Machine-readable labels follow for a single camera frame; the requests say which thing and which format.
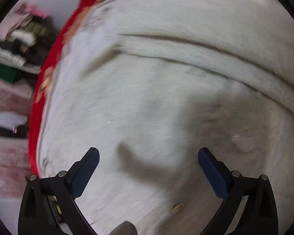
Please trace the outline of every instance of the red fabric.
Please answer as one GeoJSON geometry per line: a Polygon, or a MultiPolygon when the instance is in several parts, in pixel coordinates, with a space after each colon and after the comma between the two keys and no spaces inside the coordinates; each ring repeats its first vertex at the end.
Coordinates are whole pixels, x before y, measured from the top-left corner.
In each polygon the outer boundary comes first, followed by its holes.
{"type": "MultiPolygon", "coordinates": [[[[78,8],[75,10],[73,15],[69,18],[69,20],[66,22],[64,28],[61,30],[58,38],[56,39],[54,45],[52,46],[52,49],[50,50],[50,53],[46,61],[41,67],[41,72],[39,74],[38,81],[35,88],[34,99],[36,99],[39,87],[41,83],[43,82],[45,70],[49,67],[55,67],[57,62],[59,61],[59,58],[61,56],[61,50],[64,45],[63,44],[64,34],[72,26],[75,18],[83,10],[83,8],[94,5],[96,1],[97,0],[81,0],[78,8]]],[[[45,96],[43,95],[40,101],[33,104],[32,112],[31,112],[29,136],[28,136],[28,155],[29,155],[29,161],[31,164],[31,170],[34,174],[38,174],[38,167],[36,163],[36,147],[37,147],[38,135],[39,135],[39,130],[41,126],[41,120],[42,120],[42,114],[43,114],[43,108],[44,108],[45,102],[46,102],[46,99],[45,99],[45,96]]]]}

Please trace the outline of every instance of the blue gripper pad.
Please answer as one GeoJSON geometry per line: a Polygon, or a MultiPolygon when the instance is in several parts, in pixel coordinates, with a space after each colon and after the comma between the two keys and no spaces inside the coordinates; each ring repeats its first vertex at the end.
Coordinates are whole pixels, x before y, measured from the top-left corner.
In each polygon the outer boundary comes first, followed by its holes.
{"type": "Polygon", "coordinates": [[[206,175],[212,189],[214,190],[216,196],[222,199],[228,197],[228,185],[215,163],[218,162],[212,153],[203,147],[198,152],[198,163],[202,168],[202,171],[206,175]]]}
{"type": "Polygon", "coordinates": [[[72,188],[71,188],[71,196],[73,199],[78,198],[84,192],[88,181],[92,177],[95,169],[99,163],[99,151],[98,149],[91,147],[88,152],[84,155],[84,157],[76,163],[80,163],[83,165],[80,167],[76,176],[72,180],[72,188]]]}

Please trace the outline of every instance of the dark green fabric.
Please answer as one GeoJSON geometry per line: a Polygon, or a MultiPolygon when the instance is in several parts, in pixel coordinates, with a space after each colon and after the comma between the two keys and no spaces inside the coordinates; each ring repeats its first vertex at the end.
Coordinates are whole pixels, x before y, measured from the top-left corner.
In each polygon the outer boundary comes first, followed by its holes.
{"type": "Polygon", "coordinates": [[[17,80],[17,70],[0,64],[0,79],[13,84],[17,80]]]}

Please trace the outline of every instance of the white blanket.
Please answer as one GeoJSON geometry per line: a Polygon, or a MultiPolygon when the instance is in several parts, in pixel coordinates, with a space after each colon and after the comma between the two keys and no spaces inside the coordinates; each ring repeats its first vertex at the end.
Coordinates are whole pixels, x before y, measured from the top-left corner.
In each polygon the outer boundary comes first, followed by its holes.
{"type": "Polygon", "coordinates": [[[201,147],[244,176],[268,175],[280,234],[294,220],[294,21],[275,0],[95,8],[48,102],[41,175],[99,149],[76,199],[98,234],[124,220],[144,235],[199,234],[221,203],[197,163],[201,147]]]}

